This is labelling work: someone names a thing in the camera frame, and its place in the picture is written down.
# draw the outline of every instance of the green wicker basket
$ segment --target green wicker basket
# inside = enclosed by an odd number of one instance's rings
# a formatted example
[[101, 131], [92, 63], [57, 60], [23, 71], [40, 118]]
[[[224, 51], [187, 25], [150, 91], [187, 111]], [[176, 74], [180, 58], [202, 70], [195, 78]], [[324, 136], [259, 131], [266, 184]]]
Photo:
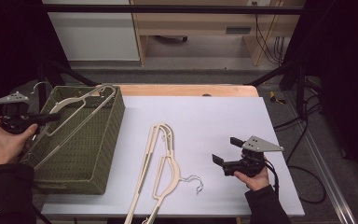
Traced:
[[[61, 100], [81, 97], [94, 90], [90, 87], [56, 87], [49, 96], [41, 113], [47, 114]], [[65, 142], [62, 147], [34, 174], [34, 189], [46, 194], [104, 194], [109, 176], [118, 132], [124, 116], [124, 102], [119, 87], [116, 94], [101, 109]], [[85, 120], [111, 95], [112, 89], [105, 88], [97, 96], [83, 102], [72, 103], [62, 108], [60, 121], [50, 123], [52, 133], [67, 120], [52, 136], [44, 135], [27, 154], [24, 162], [33, 167], [41, 162], [58, 144]]]

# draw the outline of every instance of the metal bracket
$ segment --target metal bracket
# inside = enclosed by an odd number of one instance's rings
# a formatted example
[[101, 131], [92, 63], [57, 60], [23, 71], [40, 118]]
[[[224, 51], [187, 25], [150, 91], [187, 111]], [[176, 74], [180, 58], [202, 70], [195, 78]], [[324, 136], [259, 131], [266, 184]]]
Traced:
[[28, 96], [24, 96], [18, 91], [16, 93], [12, 93], [8, 96], [0, 98], [0, 105], [3, 104], [11, 104], [11, 103], [21, 103], [21, 102], [28, 102], [29, 98]]
[[277, 146], [253, 135], [248, 139], [248, 141], [243, 143], [242, 148], [255, 152], [283, 151], [283, 147]]

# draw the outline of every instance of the human hand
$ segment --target human hand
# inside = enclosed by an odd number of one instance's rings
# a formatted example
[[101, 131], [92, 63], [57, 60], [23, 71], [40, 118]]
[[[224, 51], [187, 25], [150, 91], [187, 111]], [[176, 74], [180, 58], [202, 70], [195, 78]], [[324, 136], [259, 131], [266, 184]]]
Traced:
[[33, 124], [23, 133], [12, 134], [0, 126], [0, 164], [17, 163], [27, 139], [34, 134], [36, 128], [37, 124]]
[[254, 177], [249, 177], [239, 171], [234, 172], [234, 175], [252, 191], [263, 189], [269, 185], [269, 172], [265, 166], [260, 174], [255, 175]]

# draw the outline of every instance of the cabinet door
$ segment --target cabinet door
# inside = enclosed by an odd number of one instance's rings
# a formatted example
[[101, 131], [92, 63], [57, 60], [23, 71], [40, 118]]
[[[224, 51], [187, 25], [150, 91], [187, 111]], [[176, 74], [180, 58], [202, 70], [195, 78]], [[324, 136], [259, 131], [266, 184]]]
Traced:
[[[128, 0], [43, 0], [45, 4], [127, 5]], [[139, 61], [130, 13], [49, 13], [69, 61]]]

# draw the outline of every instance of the table surface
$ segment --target table surface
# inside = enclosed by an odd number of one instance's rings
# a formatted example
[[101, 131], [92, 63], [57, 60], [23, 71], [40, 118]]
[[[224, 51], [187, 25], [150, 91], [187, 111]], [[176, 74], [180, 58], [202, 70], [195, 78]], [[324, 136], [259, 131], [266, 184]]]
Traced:
[[[241, 217], [250, 215], [243, 195], [248, 189], [233, 176], [224, 176], [212, 162], [212, 154], [225, 161], [239, 160], [241, 149], [229, 137], [247, 140], [251, 135], [278, 145], [269, 114], [254, 87], [215, 85], [122, 85], [126, 111], [117, 140], [111, 172], [104, 195], [49, 195], [45, 215], [75, 217], [124, 217], [128, 213], [140, 174], [150, 126], [165, 122], [172, 127], [175, 159], [182, 177], [198, 175], [204, 189], [196, 194], [198, 181], [180, 182], [158, 211], [159, 217]], [[164, 90], [170, 96], [161, 96]], [[234, 91], [235, 97], [226, 96]], [[221, 97], [200, 97], [203, 94]], [[158, 141], [149, 166], [136, 216], [150, 215], [158, 160], [165, 155]], [[302, 216], [304, 210], [281, 152], [266, 153], [280, 178], [280, 200], [289, 216]], [[158, 192], [171, 179], [165, 166]]]

